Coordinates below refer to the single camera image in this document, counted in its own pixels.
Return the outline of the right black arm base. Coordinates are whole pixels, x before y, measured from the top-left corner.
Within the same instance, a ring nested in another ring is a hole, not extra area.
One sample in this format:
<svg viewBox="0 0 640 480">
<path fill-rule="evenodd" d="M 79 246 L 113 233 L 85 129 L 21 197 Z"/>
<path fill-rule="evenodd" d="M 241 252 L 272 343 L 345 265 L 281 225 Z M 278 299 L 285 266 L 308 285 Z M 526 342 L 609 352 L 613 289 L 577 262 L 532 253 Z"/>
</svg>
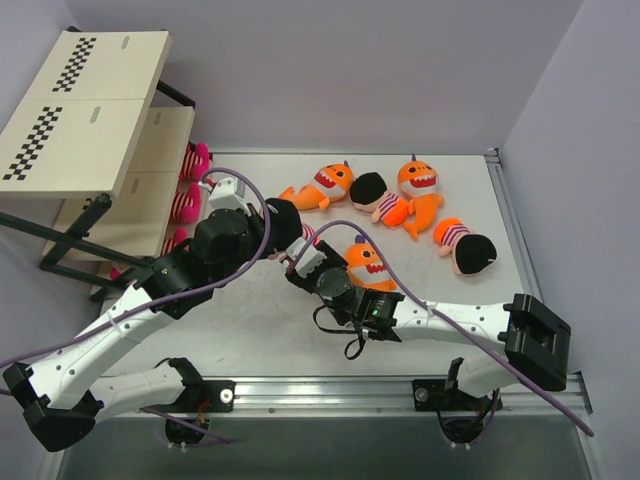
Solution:
<svg viewBox="0 0 640 480">
<path fill-rule="evenodd" d="M 414 379 L 411 383 L 414 409 L 436 414 L 441 433 L 453 449 L 470 450 L 502 407 L 501 392 L 473 397 L 458 386 L 463 358 L 454 359 L 444 379 Z"/>
</svg>

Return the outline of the white pink glasses plush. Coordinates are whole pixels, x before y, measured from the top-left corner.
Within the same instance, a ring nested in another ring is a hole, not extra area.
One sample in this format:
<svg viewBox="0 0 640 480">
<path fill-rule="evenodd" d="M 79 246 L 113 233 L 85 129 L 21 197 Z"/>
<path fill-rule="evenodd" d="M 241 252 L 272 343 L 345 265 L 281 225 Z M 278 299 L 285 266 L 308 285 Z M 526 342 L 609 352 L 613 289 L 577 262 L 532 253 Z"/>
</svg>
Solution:
<svg viewBox="0 0 640 480">
<path fill-rule="evenodd" d="M 170 220 L 179 224 L 193 224 L 199 218 L 201 192 L 197 183 L 191 184 L 185 191 L 176 191 L 173 197 Z"/>
<path fill-rule="evenodd" d="M 176 227 L 170 237 L 166 237 L 163 241 L 160 255 L 170 253 L 180 242 L 188 238 L 188 232 L 184 227 Z M 124 264 L 113 263 L 109 272 L 111 280 L 117 280 L 129 266 Z"/>
</svg>

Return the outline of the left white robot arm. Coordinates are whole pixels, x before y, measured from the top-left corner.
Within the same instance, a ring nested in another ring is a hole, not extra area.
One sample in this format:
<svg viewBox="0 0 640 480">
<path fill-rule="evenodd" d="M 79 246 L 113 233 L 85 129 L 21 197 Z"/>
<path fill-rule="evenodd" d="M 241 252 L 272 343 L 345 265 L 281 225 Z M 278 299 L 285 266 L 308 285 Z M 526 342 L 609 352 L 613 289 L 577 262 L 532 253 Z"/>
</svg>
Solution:
<svg viewBox="0 0 640 480">
<path fill-rule="evenodd" d="M 159 405 L 190 411 L 207 394 L 196 368 L 171 358 L 144 372 L 106 376 L 124 355 L 244 273 L 270 233 L 267 212 L 220 209 L 195 235 L 155 259 L 116 303 L 73 340 L 4 363 L 3 379 L 23 418 L 49 452 L 82 440 L 101 421 Z"/>
</svg>

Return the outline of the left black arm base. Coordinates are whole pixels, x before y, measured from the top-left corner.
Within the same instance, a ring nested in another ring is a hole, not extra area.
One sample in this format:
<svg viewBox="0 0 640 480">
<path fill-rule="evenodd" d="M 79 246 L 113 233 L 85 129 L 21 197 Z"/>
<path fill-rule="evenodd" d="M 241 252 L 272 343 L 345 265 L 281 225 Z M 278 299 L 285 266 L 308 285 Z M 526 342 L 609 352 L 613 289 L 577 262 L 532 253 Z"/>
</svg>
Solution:
<svg viewBox="0 0 640 480">
<path fill-rule="evenodd" d="M 204 380 L 199 387 L 188 387 L 171 404 L 142 409 L 164 420 L 161 439 L 170 448 L 183 452 L 194 448 L 229 445 L 233 440 L 212 430 L 211 414 L 231 413 L 236 383 L 232 380 Z"/>
</svg>

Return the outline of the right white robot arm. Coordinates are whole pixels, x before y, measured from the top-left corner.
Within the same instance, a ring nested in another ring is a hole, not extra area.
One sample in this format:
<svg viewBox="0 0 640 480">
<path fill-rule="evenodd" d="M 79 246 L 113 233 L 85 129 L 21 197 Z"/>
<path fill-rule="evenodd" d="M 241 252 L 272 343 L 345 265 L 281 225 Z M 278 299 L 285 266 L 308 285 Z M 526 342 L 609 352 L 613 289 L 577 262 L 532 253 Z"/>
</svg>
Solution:
<svg viewBox="0 0 640 480">
<path fill-rule="evenodd" d="M 468 305 L 415 301 L 398 292 L 356 285 L 347 263 L 326 242 L 297 239 L 286 250 L 287 280 L 317 295 L 336 323 L 361 339 L 471 344 L 484 355 L 454 362 L 443 385 L 446 402 L 465 409 L 492 390 L 521 382 L 547 392 L 565 389 L 571 328 L 532 295 L 507 303 Z"/>
</svg>

